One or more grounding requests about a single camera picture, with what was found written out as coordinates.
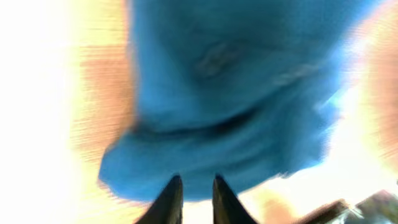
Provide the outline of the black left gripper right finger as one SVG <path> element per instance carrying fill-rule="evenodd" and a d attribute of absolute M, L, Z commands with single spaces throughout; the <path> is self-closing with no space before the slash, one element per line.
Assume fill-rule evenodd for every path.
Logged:
<path fill-rule="evenodd" d="M 213 181 L 212 205 L 214 224 L 257 224 L 219 174 Z"/>

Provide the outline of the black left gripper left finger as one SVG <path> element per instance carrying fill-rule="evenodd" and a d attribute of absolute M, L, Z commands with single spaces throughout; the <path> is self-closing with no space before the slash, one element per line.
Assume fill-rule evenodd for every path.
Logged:
<path fill-rule="evenodd" d="M 152 205 L 134 224 L 182 224 L 183 184 L 174 175 Z"/>

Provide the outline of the teal blue polo shirt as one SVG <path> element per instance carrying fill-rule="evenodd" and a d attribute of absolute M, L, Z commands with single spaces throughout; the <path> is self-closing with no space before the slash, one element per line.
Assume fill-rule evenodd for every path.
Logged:
<path fill-rule="evenodd" d="M 141 0 L 129 5 L 135 123 L 99 179 L 155 199 L 178 174 L 186 200 L 319 166 L 340 113 L 348 32 L 380 1 Z"/>

